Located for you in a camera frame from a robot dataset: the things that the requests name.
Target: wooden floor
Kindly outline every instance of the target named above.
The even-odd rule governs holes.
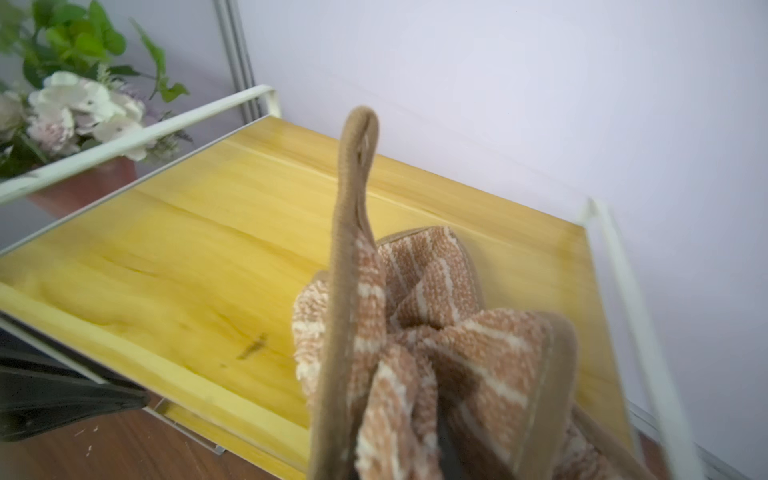
[[[216,455],[141,410],[103,415],[0,444],[8,480],[274,480],[233,453]]]

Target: flower pot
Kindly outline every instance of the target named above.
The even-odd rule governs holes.
[[[56,218],[86,207],[96,200],[136,180],[136,164],[127,157],[116,157],[28,197],[32,203]]]

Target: dark stain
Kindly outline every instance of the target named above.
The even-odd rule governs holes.
[[[148,275],[155,278],[158,278],[159,276],[156,273],[153,272],[147,272],[146,270],[139,270],[138,268],[133,268],[132,266],[123,265],[122,263],[116,262],[108,257],[102,257],[104,260],[108,261],[112,265],[119,266],[120,268],[125,268],[126,270],[130,270],[131,272],[140,273],[142,275]]]
[[[256,353],[266,346],[266,333],[262,333],[259,339],[251,343],[240,355],[237,356],[238,360],[245,360],[251,353]]]

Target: wooden shelf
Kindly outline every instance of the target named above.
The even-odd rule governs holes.
[[[264,118],[0,258],[0,309],[301,472],[291,306],[328,262],[336,143]],[[453,228],[488,307],[569,318],[577,401],[631,445],[583,228],[385,157],[368,208],[378,237]]]

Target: artificial flower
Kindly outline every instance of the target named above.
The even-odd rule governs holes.
[[[0,94],[0,139],[11,137],[24,124],[24,105],[18,95]]]
[[[142,128],[139,122],[131,120],[125,115],[115,115],[109,120],[102,121],[96,125],[93,129],[93,136],[103,144],[139,131]],[[129,151],[124,152],[123,155],[133,161],[143,160],[147,157],[147,148],[146,146],[131,148]]]
[[[98,125],[96,117],[91,114],[74,114],[74,132],[78,135],[90,135]]]
[[[109,92],[110,100],[113,104],[122,107],[125,110],[125,116],[133,121],[141,121],[144,118],[144,103],[135,100],[127,95]]]
[[[29,95],[29,104],[35,110],[39,105],[57,105],[90,114],[96,121],[108,120],[113,115],[126,115],[125,109],[112,101],[110,91],[96,81],[58,71],[46,78],[43,85],[45,88]]]
[[[96,68],[96,81],[104,85],[110,91],[117,91],[120,87],[125,85],[125,81],[120,77],[114,76],[112,72],[109,71],[109,66],[102,62],[99,62],[98,67]]]
[[[71,154],[71,140],[74,137],[72,112],[65,107],[41,104],[35,109],[35,116],[27,127],[27,135],[47,154]]]

